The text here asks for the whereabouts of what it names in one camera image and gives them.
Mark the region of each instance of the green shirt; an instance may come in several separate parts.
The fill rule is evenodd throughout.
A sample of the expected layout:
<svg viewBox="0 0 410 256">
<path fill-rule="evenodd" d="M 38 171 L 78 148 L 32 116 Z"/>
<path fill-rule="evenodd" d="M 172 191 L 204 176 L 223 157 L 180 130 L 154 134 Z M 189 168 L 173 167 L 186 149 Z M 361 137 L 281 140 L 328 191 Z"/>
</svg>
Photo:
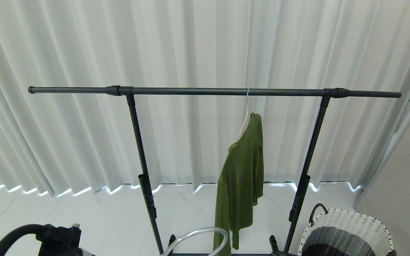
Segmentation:
<svg viewBox="0 0 410 256">
<path fill-rule="evenodd" d="M 232 246 L 238 249 L 239 231 L 252 225 L 252 206 L 263 194 L 263 138 L 262 118 L 253 113 L 241 138 L 229 148 L 222 167 L 216 195 L 215 226 L 223 228 L 230 237 Z M 213 248 L 223 240 L 215 233 Z M 230 239 L 219 254 L 231 254 Z"/>
</svg>

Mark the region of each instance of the white curtain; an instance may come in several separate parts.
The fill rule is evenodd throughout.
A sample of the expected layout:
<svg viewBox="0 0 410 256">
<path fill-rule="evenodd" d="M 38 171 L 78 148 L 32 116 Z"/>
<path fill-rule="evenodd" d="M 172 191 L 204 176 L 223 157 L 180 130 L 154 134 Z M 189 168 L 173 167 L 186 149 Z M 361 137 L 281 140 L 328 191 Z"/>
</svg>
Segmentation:
<svg viewBox="0 0 410 256">
<path fill-rule="evenodd" d="M 410 1 L 0 1 L 0 185 L 51 195 L 138 184 L 123 97 L 28 86 L 398 91 Z M 297 182 L 316 97 L 250 97 L 265 180 Z M 153 188 L 216 182 L 244 97 L 136 96 Z M 309 174 L 362 182 L 394 99 L 332 99 Z"/>
</svg>

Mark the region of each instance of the laundry basket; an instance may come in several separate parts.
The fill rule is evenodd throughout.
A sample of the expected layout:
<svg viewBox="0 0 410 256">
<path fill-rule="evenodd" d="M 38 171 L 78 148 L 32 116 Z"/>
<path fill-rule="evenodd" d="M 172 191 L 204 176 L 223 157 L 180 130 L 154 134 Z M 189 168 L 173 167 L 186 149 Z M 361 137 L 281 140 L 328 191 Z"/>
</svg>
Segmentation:
<svg viewBox="0 0 410 256">
<path fill-rule="evenodd" d="M 324 210 L 314 218 L 318 207 Z M 396 256 L 392 238 L 380 221 L 365 214 L 316 204 L 303 232 L 299 255 Z"/>
</svg>

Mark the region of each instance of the transparent hose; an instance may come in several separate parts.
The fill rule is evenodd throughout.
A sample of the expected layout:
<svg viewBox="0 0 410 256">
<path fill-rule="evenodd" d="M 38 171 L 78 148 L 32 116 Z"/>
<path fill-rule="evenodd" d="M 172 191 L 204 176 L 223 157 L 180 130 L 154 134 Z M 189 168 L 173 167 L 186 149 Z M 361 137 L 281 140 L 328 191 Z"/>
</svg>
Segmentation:
<svg viewBox="0 0 410 256">
<path fill-rule="evenodd" d="M 161 256 L 167 256 L 171 251 L 173 251 L 175 246 L 177 246 L 179 243 L 183 242 L 184 240 L 188 239 L 189 237 L 192 237 L 194 235 L 199 235 L 199 234 L 202 234 L 202 233 L 206 233 L 206 232 L 217 232 L 217 233 L 220 233 L 224 236 L 224 239 L 222 240 L 222 243 L 218 246 L 218 248 L 216 248 L 216 250 L 212 251 L 212 253 L 210 253 L 208 256 L 217 255 L 226 246 L 227 237 L 228 237 L 227 232 L 225 230 L 223 230 L 222 228 L 207 227 L 207 228 L 201 228 L 201 229 L 193 230 L 193 231 L 188 232 L 188 233 L 182 235 L 181 237 L 177 238 L 177 240 L 175 240 Z"/>
</svg>

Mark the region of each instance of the black garment rack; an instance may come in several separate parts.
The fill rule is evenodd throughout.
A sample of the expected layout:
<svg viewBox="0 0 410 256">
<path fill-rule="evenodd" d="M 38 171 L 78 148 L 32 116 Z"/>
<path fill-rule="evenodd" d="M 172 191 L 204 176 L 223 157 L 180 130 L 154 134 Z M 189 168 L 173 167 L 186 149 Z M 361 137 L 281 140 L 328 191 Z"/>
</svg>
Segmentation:
<svg viewBox="0 0 410 256">
<path fill-rule="evenodd" d="M 382 97 L 382 98 L 399 98 L 400 92 L 375 92 L 375 91 L 351 91 L 348 89 L 335 88 L 335 89 L 224 89 L 224 88 L 180 88 L 180 87 L 132 87 L 132 86 L 108 86 L 108 87 L 33 87 L 28 88 L 30 94 L 50 94 L 50 93 L 63 93 L 63 94 L 110 94 L 114 96 L 126 96 L 127 104 L 129 105 L 130 115 L 132 119 L 132 127 L 134 129 L 135 141 L 137 144 L 138 155 L 140 157 L 140 164 L 142 165 L 142 174 L 138 176 L 140 181 L 140 187 L 142 189 L 143 198 L 148 211 L 148 216 L 153 228 L 154 237 L 158 246 L 159 254 L 164 253 L 164 249 L 161 243 L 161 237 L 159 236 L 158 225 L 156 224 L 156 208 L 154 207 L 153 193 L 151 190 L 151 184 L 148 176 L 148 168 L 145 158 L 145 152 L 143 150 L 142 136 L 140 133 L 140 127 L 138 124 L 137 112 L 135 109 L 136 94 L 145 95 L 251 95 L 251 96 L 314 96 L 322 97 L 320 102 L 319 113 L 317 114 L 316 124 L 312 132 L 311 141 L 309 142 L 308 151 L 306 153 L 306 159 L 301 171 L 300 180 L 298 182 L 295 198 L 292 203 L 292 208 L 289 214 L 289 221 L 291 222 L 286 244 L 283 252 L 278 250 L 275 237 L 270 236 L 269 242 L 272 246 L 271 254 L 233 254 L 234 256 L 249 256 L 249 255 L 291 255 L 288 254 L 291 246 L 292 237 L 295 232 L 298 217 L 300 215 L 303 200 L 306 196 L 306 190 L 310 176 L 308 176 L 309 165 L 311 164 L 312 154 L 316 147 L 317 138 L 319 136 L 320 128 L 324 120 L 325 111 L 327 110 L 330 98 L 344 98 L 344 97 Z M 175 236 L 171 235 L 169 244 L 175 240 Z M 196 253 L 172 253 L 173 256 L 205 256 L 207 254 Z"/>
</svg>

